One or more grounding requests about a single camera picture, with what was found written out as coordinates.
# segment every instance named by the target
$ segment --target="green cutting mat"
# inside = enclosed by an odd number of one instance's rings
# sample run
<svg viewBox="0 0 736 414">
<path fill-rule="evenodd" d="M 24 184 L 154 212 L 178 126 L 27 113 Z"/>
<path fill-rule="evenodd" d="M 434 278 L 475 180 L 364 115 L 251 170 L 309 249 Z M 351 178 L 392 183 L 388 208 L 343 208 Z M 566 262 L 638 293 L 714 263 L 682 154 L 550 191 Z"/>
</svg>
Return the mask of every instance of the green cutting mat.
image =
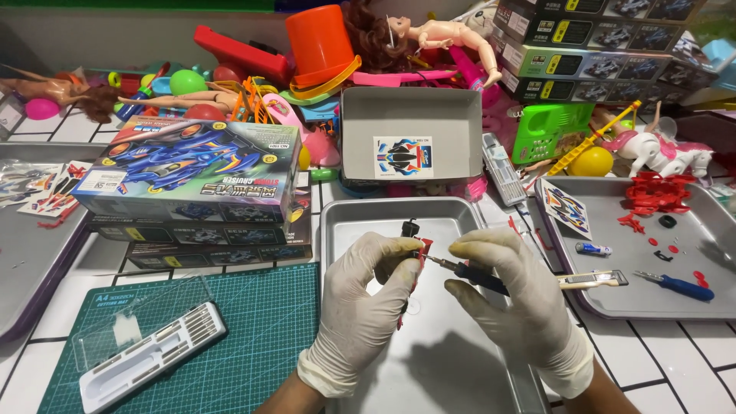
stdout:
<svg viewBox="0 0 736 414">
<path fill-rule="evenodd" d="M 314 341 L 319 328 L 318 266 L 317 263 L 309 263 L 205 276 L 227 324 L 227 336 L 180 366 L 170 377 L 155 380 L 154 384 L 114 412 L 186 414 L 253 411 L 294 370 L 299 353 Z M 142 298 L 175 282 L 90 290 L 38 412 L 84 413 L 79 394 L 79 378 L 83 373 L 77 371 L 71 338 L 80 329 L 126 306 L 97 306 L 99 294 L 133 294 Z M 170 302 L 160 307 L 161 319 L 168 317 L 167 309 L 177 308 L 177 298 L 171 298 Z M 170 319 L 138 322 L 141 331 L 146 331 L 147 323 L 159 326 Z"/>
</svg>

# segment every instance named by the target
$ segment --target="orange bucket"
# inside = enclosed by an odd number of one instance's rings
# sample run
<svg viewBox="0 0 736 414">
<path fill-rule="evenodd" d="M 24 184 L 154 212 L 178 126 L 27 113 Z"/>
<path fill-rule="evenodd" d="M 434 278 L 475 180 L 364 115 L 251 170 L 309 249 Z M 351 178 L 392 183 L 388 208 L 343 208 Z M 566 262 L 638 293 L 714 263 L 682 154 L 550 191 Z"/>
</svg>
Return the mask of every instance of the orange bucket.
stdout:
<svg viewBox="0 0 736 414">
<path fill-rule="evenodd" d="M 355 59 L 340 6 L 332 4 L 286 19 L 291 52 L 297 62 L 294 81 L 299 88 L 327 82 Z"/>
</svg>

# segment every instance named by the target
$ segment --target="screwdriver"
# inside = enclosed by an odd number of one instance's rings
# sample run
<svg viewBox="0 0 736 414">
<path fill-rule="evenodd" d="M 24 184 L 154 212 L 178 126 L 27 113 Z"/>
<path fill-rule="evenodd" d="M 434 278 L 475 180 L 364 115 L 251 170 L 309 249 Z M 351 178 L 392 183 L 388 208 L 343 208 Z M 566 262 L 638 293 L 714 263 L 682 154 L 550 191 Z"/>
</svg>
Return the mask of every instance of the screwdriver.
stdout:
<svg viewBox="0 0 736 414">
<path fill-rule="evenodd" d="M 635 270 L 634 274 L 648 281 L 652 281 L 660 287 L 673 290 L 680 295 L 689 296 L 699 301 L 710 301 L 715 297 L 715 293 L 712 290 L 700 287 L 689 281 L 671 278 L 667 275 L 655 275 L 653 273 L 642 272 L 641 270 Z"/>
<path fill-rule="evenodd" d="M 449 260 L 438 259 L 437 257 L 423 255 L 425 258 L 439 264 L 440 267 L 444 267 L 455 273 L 455 276 L 463 279 L 467 279 L 477 285 L 485 287 L 488 290 L 492 290 L 501 295 L 509 296 L 509 291 L 506 286 L 503 285 L 501 279 L 493 276 L 493 274 L 478 269 L 477 267 L 467 266 L 465 263 L 452 263 Z"/>
</svg>

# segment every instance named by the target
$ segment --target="blue screwdriver handle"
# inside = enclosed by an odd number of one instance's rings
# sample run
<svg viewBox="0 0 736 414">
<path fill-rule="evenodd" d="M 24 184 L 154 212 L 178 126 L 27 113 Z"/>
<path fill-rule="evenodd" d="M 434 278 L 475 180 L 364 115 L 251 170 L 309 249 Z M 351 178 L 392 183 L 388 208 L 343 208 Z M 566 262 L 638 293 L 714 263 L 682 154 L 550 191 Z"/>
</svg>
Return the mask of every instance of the blue screwdriver handle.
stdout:
<svg viewBox="0 0 736 414">
<path fill-rule="evenodd" d="M 458 270 L 455 272 L 455 276 L 463 279 L 467 279 L 475 284 L 481 285 L 488 290 L 492 290 L 501 295 L 509 296 L 509 290 L 503 285 L 501 279 L 493 276 L 485 270 L 478 269 L 477 267 L 469 267 L 465 263 L 458 263 Z"/>
<path fill-rule="evenodd" d="M 710 301 L 715 297 L 715 293 L 710 289 L 700 287 L 697 284 L 690 283 L 689 281 L 671 278 L 667 275 L 662 275 L 662 281 L 659 285 L 666 289 L 674 290 L 681 295 L 690 296 L 691 298 L 695 298 L 700 301 Z"/>
</svg>

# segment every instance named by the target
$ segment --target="white unicorn toy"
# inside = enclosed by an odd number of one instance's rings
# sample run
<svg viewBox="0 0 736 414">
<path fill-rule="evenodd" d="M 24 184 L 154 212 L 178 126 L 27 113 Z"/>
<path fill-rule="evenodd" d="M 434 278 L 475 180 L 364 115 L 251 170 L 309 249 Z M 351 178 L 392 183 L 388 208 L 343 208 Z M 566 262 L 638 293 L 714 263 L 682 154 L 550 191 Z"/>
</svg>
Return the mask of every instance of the white unicorn toy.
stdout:
<svg viewBox="0 0 736 414">
<path fill-rule="evenodd" d="M 644 132 L 631 130 L 617 122 L 611 127 L 616 139 L 611 142 L 602 141 L 601 146 L 615 151 L 621 158 L 634 160 L 629 177 L 635 177 L 645 165 L 662 177 L 684 174 L 689 166 L 692 167 L 693 177 L 704 177 L 713 151 L 705 144 L 676 143 L 675 121 L 667 117 L 659 119 L 659 106 L 660 102 L 657 103 L 654 120 L 644 127 Z M 590 123 L 598 129 L 614 118 L 606 109 L 596 108 Z"/>
</svg>

